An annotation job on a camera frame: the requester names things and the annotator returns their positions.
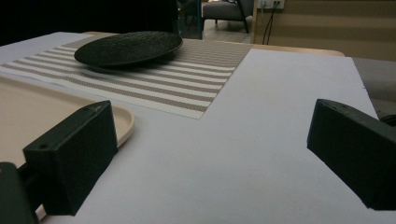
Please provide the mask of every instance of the power outlet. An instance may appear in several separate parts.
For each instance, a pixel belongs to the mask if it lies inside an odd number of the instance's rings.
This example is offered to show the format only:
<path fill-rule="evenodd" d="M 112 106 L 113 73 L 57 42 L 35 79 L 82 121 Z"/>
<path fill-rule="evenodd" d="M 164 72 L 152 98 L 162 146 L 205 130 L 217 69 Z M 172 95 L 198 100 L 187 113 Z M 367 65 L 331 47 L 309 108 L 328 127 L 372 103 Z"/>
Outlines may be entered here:
<path fill-rule="evenodd" d="M 283 9 L 285 6 L 285 0 L 258 0 L 257 8 L 272 9 L 277 2 L 276 9 Z"/>

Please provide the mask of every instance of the wall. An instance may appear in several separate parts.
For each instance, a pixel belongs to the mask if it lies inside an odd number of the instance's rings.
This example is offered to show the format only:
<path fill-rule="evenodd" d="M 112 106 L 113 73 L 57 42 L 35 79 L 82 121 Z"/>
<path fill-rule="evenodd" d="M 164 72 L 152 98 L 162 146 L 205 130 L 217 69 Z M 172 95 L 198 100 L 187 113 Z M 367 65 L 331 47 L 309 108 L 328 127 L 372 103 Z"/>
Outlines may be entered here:
<path fill-rule="evenodd" d="M 255 11 L 254 44 L 262 43 L 270 14 Z M 286 0 L 284 9 L 274 15 L 269 45 L 333 49 L 348 57 L 396 61 L 396 1 Z"/>

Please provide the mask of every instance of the dark background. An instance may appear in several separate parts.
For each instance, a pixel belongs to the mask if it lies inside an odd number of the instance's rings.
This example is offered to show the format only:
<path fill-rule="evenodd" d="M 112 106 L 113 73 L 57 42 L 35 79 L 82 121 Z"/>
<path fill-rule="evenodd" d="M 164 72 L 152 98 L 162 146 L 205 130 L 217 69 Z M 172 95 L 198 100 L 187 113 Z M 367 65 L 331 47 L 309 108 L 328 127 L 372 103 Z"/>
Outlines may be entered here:
<path fill-rule="evenodd" d="M 4 0 L 0 46 L 55 32 L 177 32 L 176 0 Z"/>

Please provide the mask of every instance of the beige plate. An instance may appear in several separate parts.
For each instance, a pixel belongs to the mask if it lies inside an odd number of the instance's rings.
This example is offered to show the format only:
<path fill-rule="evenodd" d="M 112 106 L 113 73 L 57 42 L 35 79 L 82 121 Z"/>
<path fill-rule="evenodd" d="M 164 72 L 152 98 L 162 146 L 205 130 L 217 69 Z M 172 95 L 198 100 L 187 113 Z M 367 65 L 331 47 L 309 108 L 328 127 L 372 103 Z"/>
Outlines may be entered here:
<path fill-rule="evenodd" d="M 0 161 L 24 164 L 22 149 L 92 99 L 0 77 Z M 132 134 L 134 114 L 112 106 L 118 147 Z M 42 206 L 37 209 L 41 219 Z"/>

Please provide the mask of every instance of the gray chair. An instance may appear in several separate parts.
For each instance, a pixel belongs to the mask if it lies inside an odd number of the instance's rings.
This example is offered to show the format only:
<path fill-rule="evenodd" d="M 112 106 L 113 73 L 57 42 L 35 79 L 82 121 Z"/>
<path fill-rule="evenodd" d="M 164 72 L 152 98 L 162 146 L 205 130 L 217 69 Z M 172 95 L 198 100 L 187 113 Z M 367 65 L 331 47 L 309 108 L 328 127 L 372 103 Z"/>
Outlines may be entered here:
<path fill-rule="evenodd" d="M 202 28 L 205 20 L 242 21 L 245 24 L 247 34 L 247 17 L 253 16 L 254 0 L 218 1 L 206 3 L 202 8 Z"/>

